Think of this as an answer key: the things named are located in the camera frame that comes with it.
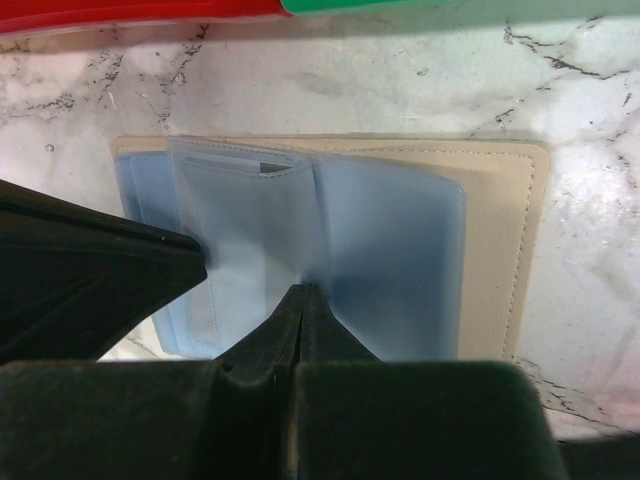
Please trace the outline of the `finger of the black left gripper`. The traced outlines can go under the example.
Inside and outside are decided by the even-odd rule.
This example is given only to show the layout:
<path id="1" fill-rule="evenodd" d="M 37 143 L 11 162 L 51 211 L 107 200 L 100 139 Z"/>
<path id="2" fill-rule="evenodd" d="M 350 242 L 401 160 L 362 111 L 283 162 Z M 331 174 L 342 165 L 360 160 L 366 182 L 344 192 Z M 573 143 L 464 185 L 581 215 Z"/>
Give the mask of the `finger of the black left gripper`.
<path id="1" fill-rule="evenodd" d="M 206 278 L 190 237 L 1 184 L 1 360 L 96 360 Z"/>

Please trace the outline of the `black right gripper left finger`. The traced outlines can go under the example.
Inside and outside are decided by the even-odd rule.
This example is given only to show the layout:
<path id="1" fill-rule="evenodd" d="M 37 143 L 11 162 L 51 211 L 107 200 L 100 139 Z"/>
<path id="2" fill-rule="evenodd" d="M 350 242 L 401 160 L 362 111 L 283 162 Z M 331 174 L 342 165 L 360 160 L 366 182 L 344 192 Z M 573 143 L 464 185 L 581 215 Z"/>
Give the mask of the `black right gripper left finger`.
<path id="1" fill-rule="evenodd" d="M 1 370 L 5 479 L 293 479 L 306 289 L 213 361 L 21 361 Z"/>

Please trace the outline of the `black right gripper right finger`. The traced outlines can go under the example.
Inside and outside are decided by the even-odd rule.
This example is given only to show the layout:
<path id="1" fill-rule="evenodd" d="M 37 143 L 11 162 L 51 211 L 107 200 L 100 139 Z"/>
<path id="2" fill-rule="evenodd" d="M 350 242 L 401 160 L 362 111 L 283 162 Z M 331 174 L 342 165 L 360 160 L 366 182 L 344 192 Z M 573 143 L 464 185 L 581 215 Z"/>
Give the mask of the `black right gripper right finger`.
<path id="1" fill-rule="evenodd" d="M 385 363 L 305 290 L 297 367 L 302 479 L 564 479 L 538 394 L 494 361 Z"/>

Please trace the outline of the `silver card with magstripe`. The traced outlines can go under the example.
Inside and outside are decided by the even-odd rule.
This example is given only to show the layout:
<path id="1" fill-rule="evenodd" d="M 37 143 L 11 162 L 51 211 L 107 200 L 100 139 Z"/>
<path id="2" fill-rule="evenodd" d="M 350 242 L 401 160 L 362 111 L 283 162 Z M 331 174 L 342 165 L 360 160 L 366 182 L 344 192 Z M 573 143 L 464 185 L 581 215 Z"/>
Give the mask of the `silver card with magstripe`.
<path id="1" fill-rule="evenodd" d="M 190 168 L 213 172 L 218 175 L 227 174 L 249 177 L 276 175 L 292 169 L 290 165 L 234 157 L 187 157 L 185 159 L 174 159 L 173 164 L 176 169 L 186 170 Z"/>

